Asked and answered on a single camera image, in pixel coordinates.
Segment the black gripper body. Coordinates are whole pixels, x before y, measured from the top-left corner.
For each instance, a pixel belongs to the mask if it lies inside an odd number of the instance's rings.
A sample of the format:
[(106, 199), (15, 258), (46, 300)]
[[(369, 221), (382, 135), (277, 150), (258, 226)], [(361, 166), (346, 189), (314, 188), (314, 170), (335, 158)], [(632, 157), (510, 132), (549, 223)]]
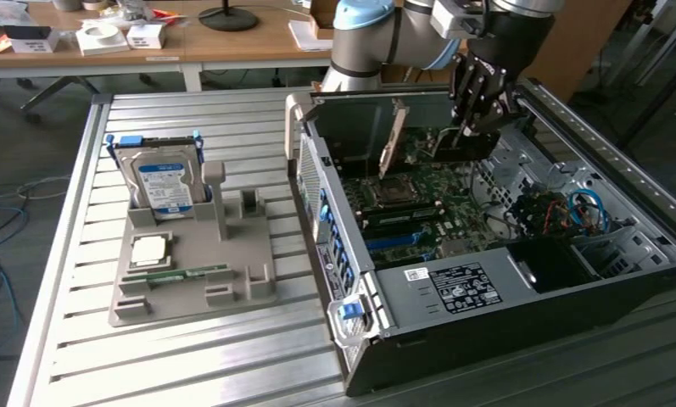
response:
[(505, 72), (505, 80), (514, 81), (532, 64), (554, 17), (530, 17), (513, 12), (500, 12), (485, 8), (468, 8), (469, 32), (476, 35), (468, 40), (465, 72), (473, 77), (480, 74), (494, 75)]

